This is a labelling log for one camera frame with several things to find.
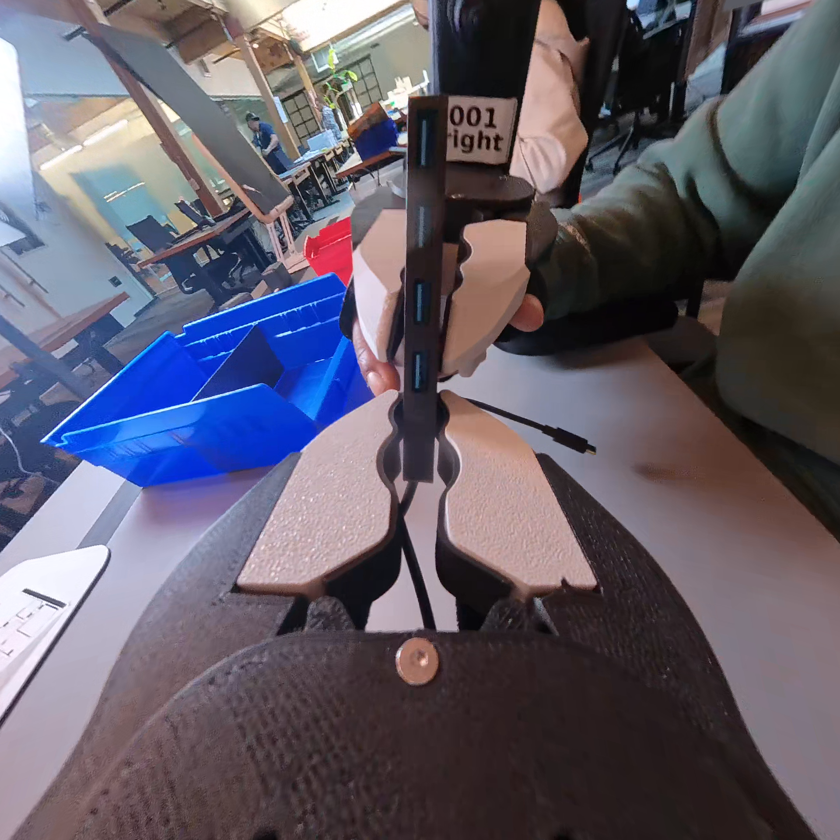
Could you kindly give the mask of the black bin divider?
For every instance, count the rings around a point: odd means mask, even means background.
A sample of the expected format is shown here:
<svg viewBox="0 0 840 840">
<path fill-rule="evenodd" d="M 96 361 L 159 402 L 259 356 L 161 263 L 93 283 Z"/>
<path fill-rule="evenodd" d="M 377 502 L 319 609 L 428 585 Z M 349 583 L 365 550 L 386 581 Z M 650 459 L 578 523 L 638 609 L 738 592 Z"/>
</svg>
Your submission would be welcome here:
<svg viewBox="0 0 840 840">
<path fill-rule="evenodd" d="M 271 348 L 259 325 L 246 333 L 206 384 L 195 394 L 193 403 L 241 391 L 256 385 L 274 389 L 286 368 Z"/>
</svg>

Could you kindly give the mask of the person's right forearm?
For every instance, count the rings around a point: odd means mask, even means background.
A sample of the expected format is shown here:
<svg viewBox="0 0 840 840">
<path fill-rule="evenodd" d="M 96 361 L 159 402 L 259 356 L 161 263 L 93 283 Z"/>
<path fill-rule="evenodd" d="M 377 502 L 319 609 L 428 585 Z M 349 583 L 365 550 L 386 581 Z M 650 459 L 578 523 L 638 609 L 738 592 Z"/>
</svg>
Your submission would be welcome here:
<svg viewBox="0 0 840 840">
<path fill-rule="evenodd" d="M 550 320 L 737 273 L 838 132 L 839 2 L 814 2 L 725 97 L 559 215 Z"/>
</svg>

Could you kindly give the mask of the blue plastic bin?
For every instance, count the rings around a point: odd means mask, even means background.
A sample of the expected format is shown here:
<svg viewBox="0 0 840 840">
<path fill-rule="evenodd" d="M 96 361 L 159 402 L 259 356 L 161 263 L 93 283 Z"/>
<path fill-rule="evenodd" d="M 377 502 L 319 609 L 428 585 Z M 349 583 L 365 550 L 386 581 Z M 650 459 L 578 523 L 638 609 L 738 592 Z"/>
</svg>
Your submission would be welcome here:
<svg viewBox="0 0 840 840">
<path fill-rule="evenodd" d="M 345 291 L 329 274 L 165 332 L 41 442 L 143 488 L 274 466 L 372 398 Z M 256 325 L 286 368 L 275 388 L 193 402 Z"/>
</svg>

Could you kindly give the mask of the wooden pillar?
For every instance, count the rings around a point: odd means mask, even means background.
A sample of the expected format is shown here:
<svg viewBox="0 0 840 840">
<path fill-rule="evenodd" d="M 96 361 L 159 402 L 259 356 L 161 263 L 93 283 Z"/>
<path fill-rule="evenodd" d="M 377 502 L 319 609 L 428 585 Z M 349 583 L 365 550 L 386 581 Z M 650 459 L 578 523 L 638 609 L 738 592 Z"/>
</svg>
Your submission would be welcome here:
<svg viewBox="0 0 840 840">
<path fill-rule="evenodd" d="M 296 153 L 298 150 L 298 142 L 295 140 L 293 133 L 290 133 L 287 124 L 282 121 L 280 111 L 274 101 L 273 92 L 270 89 L 270 85 L 261 66 L 259 65 L 255 50 L 250 43 L 250 39 L 245 28 L 238 19 L 230 13 L 226 13 L 224 16 L 224 26 L 226 27 L 230 38 L 233 40 L 234 45 L 243 57 L 248 72 L 259 90 L 259 95 L 264 102 L 266 116 L 279 132 L 278 136 L 280 138 L 280 143 L 283 145 L 284 150 L 286 150 L 289 154 Z"/>
</svg>

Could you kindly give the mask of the beige cloth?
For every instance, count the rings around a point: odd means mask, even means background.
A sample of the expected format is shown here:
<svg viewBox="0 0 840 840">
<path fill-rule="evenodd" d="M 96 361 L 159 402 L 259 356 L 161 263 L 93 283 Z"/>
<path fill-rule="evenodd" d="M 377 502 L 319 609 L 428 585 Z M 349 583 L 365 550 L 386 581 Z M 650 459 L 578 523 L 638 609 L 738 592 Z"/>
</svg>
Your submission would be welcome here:
<svg viewBox="0 0 840 840">
<path fill-rule="evenodd" d="M 580 92 L 589 46 L 588 38 L 574 37 L 558 2 L 541 1 L 510 173 L 551 207 L 560 206 L 589 140 Z"/>
</svg>

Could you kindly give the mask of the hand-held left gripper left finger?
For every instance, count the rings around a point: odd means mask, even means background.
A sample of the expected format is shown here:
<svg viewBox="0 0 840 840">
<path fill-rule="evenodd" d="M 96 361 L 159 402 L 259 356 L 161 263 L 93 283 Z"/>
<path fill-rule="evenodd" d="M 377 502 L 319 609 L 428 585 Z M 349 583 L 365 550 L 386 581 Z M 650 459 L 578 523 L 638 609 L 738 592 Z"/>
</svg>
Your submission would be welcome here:
<svg viewBox="0 0 840 840">
<path fill-rule="evenodd" d="M 396 582 L 399 470 L 387 391 L 326 427 L 301 452 L 240 571 L 240 591 L 337 599 L 353 625 Z"/>
</svg>

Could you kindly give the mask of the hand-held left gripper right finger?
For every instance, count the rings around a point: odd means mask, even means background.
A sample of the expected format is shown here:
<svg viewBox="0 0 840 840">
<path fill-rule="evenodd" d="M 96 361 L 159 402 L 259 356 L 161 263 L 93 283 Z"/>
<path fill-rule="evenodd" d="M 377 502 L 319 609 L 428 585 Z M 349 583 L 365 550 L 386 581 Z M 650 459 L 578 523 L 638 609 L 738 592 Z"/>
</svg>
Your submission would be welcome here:
<svg viewBox="0 0 840 840">
<path fill-rule="evenodd" d="M 440 393 L 435 569 L 455 598 L 460 632 L 478 631 L 493 607 L 531 613 L 557 594 L 588 598 L 599 582 L 546 466 L 517 432 L 452 391 Z"/>
</svg>

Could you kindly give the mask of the black office chair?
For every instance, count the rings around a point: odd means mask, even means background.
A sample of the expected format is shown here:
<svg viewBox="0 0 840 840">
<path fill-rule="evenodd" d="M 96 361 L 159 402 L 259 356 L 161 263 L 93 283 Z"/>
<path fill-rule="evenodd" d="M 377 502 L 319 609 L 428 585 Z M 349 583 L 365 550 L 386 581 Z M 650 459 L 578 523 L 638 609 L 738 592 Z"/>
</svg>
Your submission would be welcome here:
<svg viewBox="0 0 840 840">
<path fill-rule="evenodd" d="M 173 233 L 171 229 L 162 225 L 151 215 L 127 225 L 127 230 L 152 254 L 157 254 L 173 246 L 177 237 L 176 233 Z"/>
</svg>

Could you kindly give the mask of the slim black USB hub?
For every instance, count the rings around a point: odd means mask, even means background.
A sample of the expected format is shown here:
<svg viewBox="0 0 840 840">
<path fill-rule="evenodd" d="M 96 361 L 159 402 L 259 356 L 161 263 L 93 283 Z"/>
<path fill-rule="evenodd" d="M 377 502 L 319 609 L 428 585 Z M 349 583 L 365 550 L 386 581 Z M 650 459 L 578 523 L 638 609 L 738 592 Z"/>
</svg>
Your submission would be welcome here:
<svg viewBox="0 0 840 840">
<path fill-rule="evenodd" d="M 404 269 L 403 477 L 434 480 L 448 100 L 408 103 Z"/>
</svg>

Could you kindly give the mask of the white stand base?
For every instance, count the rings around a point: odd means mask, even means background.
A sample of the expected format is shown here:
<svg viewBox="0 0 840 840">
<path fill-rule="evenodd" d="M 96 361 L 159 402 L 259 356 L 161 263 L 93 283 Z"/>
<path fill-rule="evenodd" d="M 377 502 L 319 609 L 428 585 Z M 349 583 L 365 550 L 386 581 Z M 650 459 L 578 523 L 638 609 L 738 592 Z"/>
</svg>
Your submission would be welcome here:
<svg viewBox="0 0 840 840">
<path fill-rule="evenodd" d="M 106 545 L 26 560 L 1 577 L 1 721 L 99 581 Z"/>
</svg>

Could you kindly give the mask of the red plastic bin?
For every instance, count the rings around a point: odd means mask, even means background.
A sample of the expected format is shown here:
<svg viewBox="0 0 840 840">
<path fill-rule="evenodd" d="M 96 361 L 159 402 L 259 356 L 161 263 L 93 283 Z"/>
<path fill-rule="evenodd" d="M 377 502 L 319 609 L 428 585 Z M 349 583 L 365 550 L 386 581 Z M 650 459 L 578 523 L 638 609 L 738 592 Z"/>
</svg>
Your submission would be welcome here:
<svg viewBox="0 0 840 840">
<path fill-rule="evenodd" d="M 304 242 L 304 256 L 316 277 L 334 274 L 343 285 L 353 274 L 352 226 L 350 217 L 325 226 Z"/>
</svg>

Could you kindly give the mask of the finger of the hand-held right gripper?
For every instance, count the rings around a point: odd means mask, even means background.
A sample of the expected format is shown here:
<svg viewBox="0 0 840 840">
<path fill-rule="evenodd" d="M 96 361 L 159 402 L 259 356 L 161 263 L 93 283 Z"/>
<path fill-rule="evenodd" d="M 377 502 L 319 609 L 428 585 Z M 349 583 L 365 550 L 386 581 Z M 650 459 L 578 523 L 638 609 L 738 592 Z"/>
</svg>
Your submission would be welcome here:
<svg viewBox="0 0 840 840">
<path fill-rule="evenodd" d="M 487 357 L 526 295 L 528 228 L 525 221 L 491 219 L 468 224 L 456 287 L 446 298 L 438 379 L 469 377 Z"/>
<path fill-rule="evenodd" d="M 360 330 L 380 362 L 393 357 L 406 261 L 406 210 L 385 209 L 353 252 L 353 293 Z"/>
</svg>

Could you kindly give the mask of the chalkboard easel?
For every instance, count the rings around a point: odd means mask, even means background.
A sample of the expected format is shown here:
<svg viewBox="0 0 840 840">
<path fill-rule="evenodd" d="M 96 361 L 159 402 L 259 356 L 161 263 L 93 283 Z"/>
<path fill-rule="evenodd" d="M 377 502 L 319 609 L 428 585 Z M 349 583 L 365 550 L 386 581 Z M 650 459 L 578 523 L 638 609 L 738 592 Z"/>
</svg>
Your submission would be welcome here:
<svg viewBox="0 0 840 840">
<path fill-rule="evenodd" d="M 87 31 L 87 38 L 190 128 L 197 149 L 266 228 L 279 262 L 290 273 L 308 268 L 287 217 L 294 196 L 179 61 L 155 40 L 109 25 Z"/>
</svg>

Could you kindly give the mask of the long wooden desk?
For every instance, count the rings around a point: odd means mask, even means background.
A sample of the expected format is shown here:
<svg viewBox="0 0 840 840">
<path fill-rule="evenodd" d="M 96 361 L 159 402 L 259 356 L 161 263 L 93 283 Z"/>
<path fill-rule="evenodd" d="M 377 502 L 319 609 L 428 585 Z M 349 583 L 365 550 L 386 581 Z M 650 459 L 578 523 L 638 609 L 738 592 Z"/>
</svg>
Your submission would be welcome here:
<svg viewBox="0 0 840 840">
<path fill-rule="evenodd" d="M 228 213 L 176 238 L 142 260 L 138 267 L 165 266 L 181 292 L 192 295 L 206 291 L 215 309 L 219 309 L 237 293 L 224 284 L 235 268 L 252 268 L 261 273 L 269 266 L 254 222 L 246 209 Z"/>
</svg>

